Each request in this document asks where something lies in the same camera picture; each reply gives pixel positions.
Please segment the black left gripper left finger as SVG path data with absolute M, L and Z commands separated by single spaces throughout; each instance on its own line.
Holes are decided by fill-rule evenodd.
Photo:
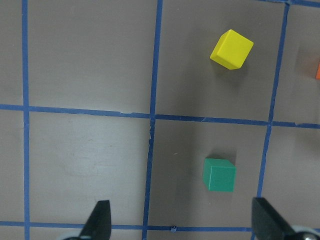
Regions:
M 79 240 L 109 240 L 111 237 L 111 206 L 109 200 L 100 200 L 81 230 Z

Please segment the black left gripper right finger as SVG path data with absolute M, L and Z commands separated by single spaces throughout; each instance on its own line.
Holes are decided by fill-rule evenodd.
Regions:
M 258 240 L 294 240 L 297 235 L 264 197 L 252 199 L 251 227 Z

